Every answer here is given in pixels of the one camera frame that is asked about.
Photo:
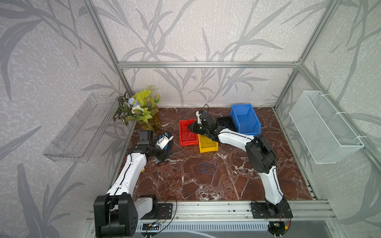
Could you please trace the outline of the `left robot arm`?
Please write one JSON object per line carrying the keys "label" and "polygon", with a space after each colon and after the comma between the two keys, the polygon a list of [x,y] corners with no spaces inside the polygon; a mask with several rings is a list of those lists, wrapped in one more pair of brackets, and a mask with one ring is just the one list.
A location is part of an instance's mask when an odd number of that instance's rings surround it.
{"label": "left robot arm", "polygon": [[153,131],[139,131],[139,139],[129,151],[115,183],[105,195],[97,196],[94,201],[96,237],[131,237],[141,218],[157,216],[159,205],[156,196],[146,195],[133,200],[134,190],[149,158],[154,157],[157,164],[167,161],[172,146],[173,135],[170,132],[154,137]]}

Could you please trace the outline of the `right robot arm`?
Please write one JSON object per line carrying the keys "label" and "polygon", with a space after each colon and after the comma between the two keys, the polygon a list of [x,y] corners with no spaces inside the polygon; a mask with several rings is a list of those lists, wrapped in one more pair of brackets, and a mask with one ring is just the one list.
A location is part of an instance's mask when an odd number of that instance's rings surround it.
{"label": "right robot arm", "polygon": [[202,110],[197,111],[196,116],[197,121],[188,126],[189,131],[245,151],[251,167],[259,174],[265,189],[265,213],[272,218],[281,216],[287,201],[276,174],[276,155],[267,139],[262,134],[245,135],[218,126],[213,117]]}

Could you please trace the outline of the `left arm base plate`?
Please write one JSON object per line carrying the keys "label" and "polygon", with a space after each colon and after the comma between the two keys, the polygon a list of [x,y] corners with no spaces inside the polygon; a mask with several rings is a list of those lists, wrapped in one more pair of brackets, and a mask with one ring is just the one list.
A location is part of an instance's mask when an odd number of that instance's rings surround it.
{"label": "left arm base plate", "polygon": [[168,220],[172,218],[174,211],[173,203],[159,203],[151,212],[144,215],[142,220]]}

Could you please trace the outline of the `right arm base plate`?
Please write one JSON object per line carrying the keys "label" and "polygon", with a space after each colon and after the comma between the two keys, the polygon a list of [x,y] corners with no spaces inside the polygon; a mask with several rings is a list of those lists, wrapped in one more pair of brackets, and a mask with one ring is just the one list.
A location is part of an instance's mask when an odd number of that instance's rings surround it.
{"label": "right arm base plate", "polygon": [[251,212],[254,219],[292,219],[293,214],[289,203],[282,200],[278,205],[267,202],[252,201],[250,203]]}

